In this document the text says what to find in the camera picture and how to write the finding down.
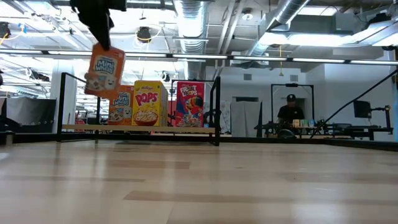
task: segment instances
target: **black metal frame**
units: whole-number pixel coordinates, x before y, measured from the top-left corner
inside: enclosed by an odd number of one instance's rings
[[[213,102],[214,102],[214,93],[216,98],[216,114],[213,119],[213,114],[210,113],[210,126],[215,128],[215,135],[209,134],[208,137],[203,136],[192,136],[193,138],[186,138],[185,136],[145,136],[145,135],[128,135],[128,134],[100,134],[97,130],[94,134],[86,134],[86,133],[62,133],[62,119],[63,119],[63,104],[65,101],[65,84],[67,76],[75,78],[81,82],[86,83],[86,81],[73,76],[69,73],[63,72],[61,74],[61,87],[60,87],[60,96],[59,96],[59,105],[58,105],[58,121],[57,121],[57,142],[62,141],[70,141],[77,139],[119,139],[119,140],[155,140],[155,141],[184,141],[182,139],[187,139],[189,141],[208,141],[212,143],[214,146],[220,145],[220,96],[221,96],[221,78],[217,77],[215,81],[202,80],[202,81],[193,81],[193,82],[214,82],[211,90],[210,90],[210,111],[213,110]],[[172,80],[172,88],[173,82],[182,81],[182,80]],[[100,124],[100,109],[101,109],[101,98],[97,98],[97,112],[96,112],[96,124]]]
[[[313,85],[301,85],[301,84],[296,84],[296,83],[286,83],[286,84],[271,84],[271,121],[274,122],[274,86],[285,86],[289,88],[296,88],[299,86],[302,87],[310,87],[311,88],[311,99],[312,99],[312,119],[315,119],[315,101],[314,101],[314,95],[313,95]]]

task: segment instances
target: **mini wheats cereal box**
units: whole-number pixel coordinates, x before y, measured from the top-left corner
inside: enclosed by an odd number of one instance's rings
[[[185,81],[177,83],[175,123],[178,127],[203,126],[204,94],[204,83]]]
[[[167,126],[167,100],[162,82],[135,81],[132,125]]]
[[[100,44],[93,46],[90,67],[86,73],[85,94],[107,99],[118,97],[118,89],[124,68],[124,51],[111,47],[103,50]]]
[[[134,86],[121,85],[117,98],[109,99],[108,125],[131,125]]]

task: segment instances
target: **white wall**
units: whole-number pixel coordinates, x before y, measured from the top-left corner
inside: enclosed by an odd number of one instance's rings
[[[234,96],[249,96],[258,97],[259,101],[263,102],[262,105],[262,118],[263,123],[271,120],[271,84],[286,84],[291,83],[290,75],[298,75],[298,83],[305,84],[305,73],[302,73],[297,68],[284,68],[283,77],[279,76],[280,70],[274,69],[259,69],[250,68],[243,70],[241,68],[226,67],[221,73],[221,100],[232,101]],[[251,81],[244,81],[243,74],[252,74]],[[211,79],[214,74],[214,67],[206,68],[207,79]],[[311,95],[308,94],[303,88],[280,88],[274,94],[274,120],[277,119],[277,113],[281,106],[286,104],[285,98],[288,94],[295,94],[297,98],[305,98],[306,105],[311,105]],[[205,100],[210,99],[210,87],[206,86]]]
[[[389,60],[387,53],[378,60]],[[374,65],[320,65],[307,73],[307,82],[315,85],[315,117],[328,118],[347,102],[356,98],[390,73],[388,66]],[[372,108],[393,106],[393,84],[387,80],[359,100],[369,101]],[[386,126],[386,116],[382,111],[372,113],[372,124]],[[394,112],[391,111],[394,124]],[[351,123],[370,125],[367,119],[355,118],[353,105],[340,111],[331,123]],[[375,134],[378,141],[393,141],[394,137],[385,133]]]

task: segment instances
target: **person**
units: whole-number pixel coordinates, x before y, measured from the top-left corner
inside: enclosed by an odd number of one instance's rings
[[[292,124],[294,119],[304,119],[303,110],[296,106],[296,96],[293,94],[289,94],[286,98],[286,101],[287,105],[279,109],[279,123]]]

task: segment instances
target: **cereal box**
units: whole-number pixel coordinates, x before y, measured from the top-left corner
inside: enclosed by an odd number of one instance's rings
[[[132,125],[167,126],[167,100],[161,81],[135,81]]]
[[[117,98],[109,99],[108,125],[131,125],[134,86],[121,85]]]
[[[117,98],[124,68],[124,52],[111,47],[105,51],[100,44],[93,46],[90,67],[86,73],[85,93],[103,98]]]
[[[175,123],[178,127],[203,126],[204,92],[204,83],[185,81],[177,83]]]

